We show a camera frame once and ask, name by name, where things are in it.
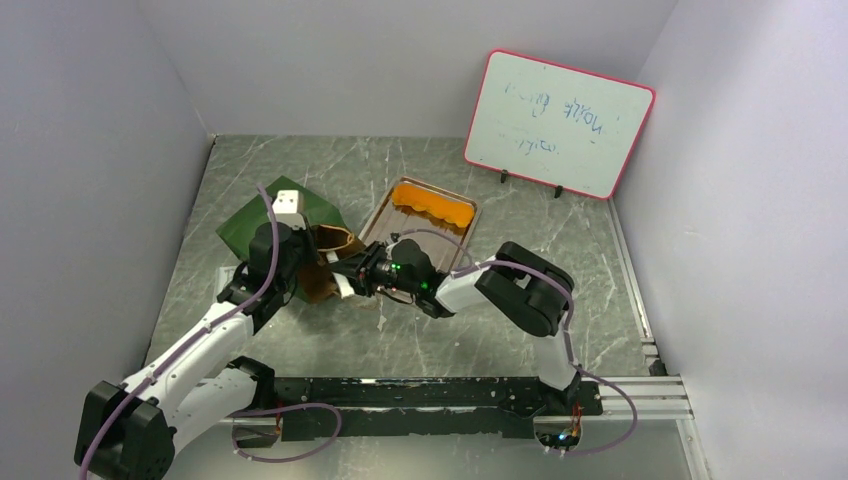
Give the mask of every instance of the orange object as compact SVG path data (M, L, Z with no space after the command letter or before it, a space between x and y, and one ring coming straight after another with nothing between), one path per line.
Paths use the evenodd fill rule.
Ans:
M459 228L467 227L474 217L471 205L448 200L437 193L405 183L395 187L392 203L398 207L410 207L416 212L427 212Z

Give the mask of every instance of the marble table surface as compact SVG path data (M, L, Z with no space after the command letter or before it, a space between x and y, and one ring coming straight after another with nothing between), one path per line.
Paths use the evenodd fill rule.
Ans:
M218 269L237 260L215 229L256 190L286 175L335 204L359 231L386 189L408 175L482 205L469 250L477 258L513 240L569 272L576 282L573 336L578 358L600 375L647 375L622 258L605 202L473 167L455 138L275 137L216 140L148 351L152 360L208 309ZM362 309L338 299L295 299L233 355L249 355L277 376L534 375L527 334L491 305L448 319L384 302Z

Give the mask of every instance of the green cloth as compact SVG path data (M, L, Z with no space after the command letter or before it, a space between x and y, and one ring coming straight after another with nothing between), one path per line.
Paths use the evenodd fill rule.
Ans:
M287 177L278 178L266 189L272 199L277 197L277 192L280 190L299 190L303 193L303 214L310 225L334 225L348 228L339 209L312 190ZM244 262L247 261L248 247L256 228L267 221L268 213L265 210L265 203L257 194L235 215L222 223L215 232L233 254Z

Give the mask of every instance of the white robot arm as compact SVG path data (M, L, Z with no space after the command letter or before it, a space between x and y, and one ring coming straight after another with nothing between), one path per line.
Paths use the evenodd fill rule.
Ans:
M101 477L161 478L177 453L221 419L236 411L275 405L274 371L254 360L242 357L217 377L203 377L288 303L297 270L318 258L301 205L299 192L280 191L273 204L280 233L277 244L271 240L271 224L260 226L248 262L237 269L218 296L219 303L183 338L122 384L101 382L91 390L75 449L77 464L86 463L89 453L86 466ZM279 260L273 268L270 259L275 249ZM534 277L519 286L517 280L524 275L514 269L516 265L541 272L547 280ZM344 289L365 296L400 290L433 317L449 317L482 302L494 303L533 336L539 381L561 392L563 403L574 395L579 374L569 351L567 328L561 326L561 320L570 314L573 282L565 272L522 247L508 242L486 262L462 272L439 272L414 241L396 239L390 246L375 242L362 253L332 263L331 270L337 281L349 281ZM255 303L218 321L234 305L254 295L269 274L273 276L271 288ZM89 452L98 443L94 439L107 417L139 388L137 398L127 403L99 445Z

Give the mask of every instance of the brown paper bag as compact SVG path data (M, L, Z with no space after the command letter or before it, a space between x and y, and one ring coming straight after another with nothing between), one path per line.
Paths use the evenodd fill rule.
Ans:
M334 225L315 225L312 233L321 259L302 266L297 272L297 281L306 300L319 303L338 291L326 253L335 252L339 260L343 260L365 250L365 244L350 230Z

